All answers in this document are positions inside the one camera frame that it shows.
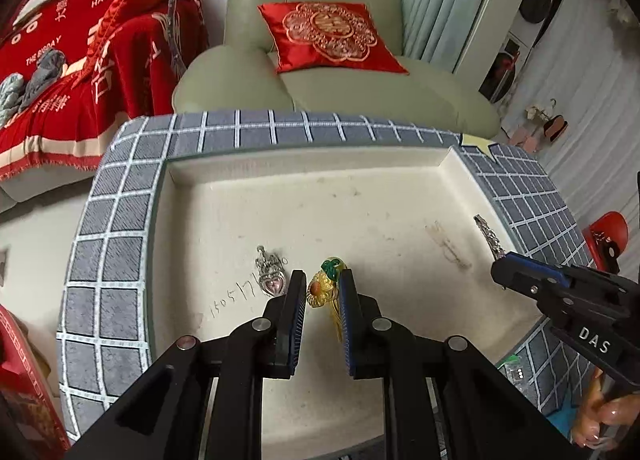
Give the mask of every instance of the silver bolt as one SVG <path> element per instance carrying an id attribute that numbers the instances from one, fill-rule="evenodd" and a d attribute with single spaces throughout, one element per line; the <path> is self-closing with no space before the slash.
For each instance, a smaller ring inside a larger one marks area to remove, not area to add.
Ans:
<path id="1" fill-rule="evenodd" d="M 254 330 L 257 330 L 258 332 L 263 332 L 271 328 L 271 321 L 269 321 L 265 317 L 259 317 L 258 319 L 254 320 L 253 323 L 251 323 L 251 326 Z"/>
<path id="2" fill-rule="evenodd" d="M 467 345 L 466 339 L 463 337 L 460 337 L 459 335 L 454 335 L 451 339 L 449 339 L 449 348 L 457 352 L 466 350 L 466 345 Z"/>
<path id="3" fill-rule="evenodd" d="M 389 319 L 385 317 L 379 317 L 373 320 L 371 326 L 373 326 L 374 330 L 378 330 L 379 332 L 386 332 L 391 328 L 391 321 L 389 321 Z"/>
<path id="4" fill-rule="evenodd" d="M 196 338 L 192 335 L 183 335 L 175 344 L 180 350 L 191 350 L 196 345 Z"/>

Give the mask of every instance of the heart-shaped pendant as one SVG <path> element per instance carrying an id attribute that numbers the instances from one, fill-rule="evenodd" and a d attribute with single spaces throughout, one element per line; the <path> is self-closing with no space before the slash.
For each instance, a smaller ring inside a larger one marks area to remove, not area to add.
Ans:
<path id="1" fill-rule="evenodd" d="M 287 278 L 282 266 L 282 260 L 276 254 L 264 251 L 258 246 L 258 258 L 255 266 L 258 269 L 258 283 L 262 291 L 268 296 L 282 296 L 287 293 Z"/>

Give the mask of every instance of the red chair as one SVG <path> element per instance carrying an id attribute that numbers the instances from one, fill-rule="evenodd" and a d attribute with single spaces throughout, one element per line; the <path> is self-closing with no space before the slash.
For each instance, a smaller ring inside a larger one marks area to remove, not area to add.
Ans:
<path id="1" fill-rule="evenodd" d="M 619 273 L 620 268 L 616 260 L 626 249 L 629 241 L 629 227 L 624 217 L 617 211 L 610 211 L 585 228 L 582 236 L 587 242 L 596 268 Z"/>

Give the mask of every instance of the red satin cushion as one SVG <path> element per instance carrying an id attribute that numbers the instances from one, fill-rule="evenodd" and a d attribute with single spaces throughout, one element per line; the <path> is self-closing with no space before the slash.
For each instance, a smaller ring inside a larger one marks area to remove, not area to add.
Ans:
<path id="1" fill-rule="evenodd" d="M 263 3 L 258 9 L 278 49 L 278 73 L 339 66 L 408 74 L 362 3 Z"/>

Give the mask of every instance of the gold embroidery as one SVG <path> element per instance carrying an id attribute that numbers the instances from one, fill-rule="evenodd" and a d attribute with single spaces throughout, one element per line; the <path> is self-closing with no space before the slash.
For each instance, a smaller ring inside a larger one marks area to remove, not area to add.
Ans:
<path id="1" fill-rule="evenodd" d="M 378 40 L 357 12 L 332 3 L 300 3 L 282 20 L 290 42 L 310 44 L 333 62 L 364 61 Z"/>

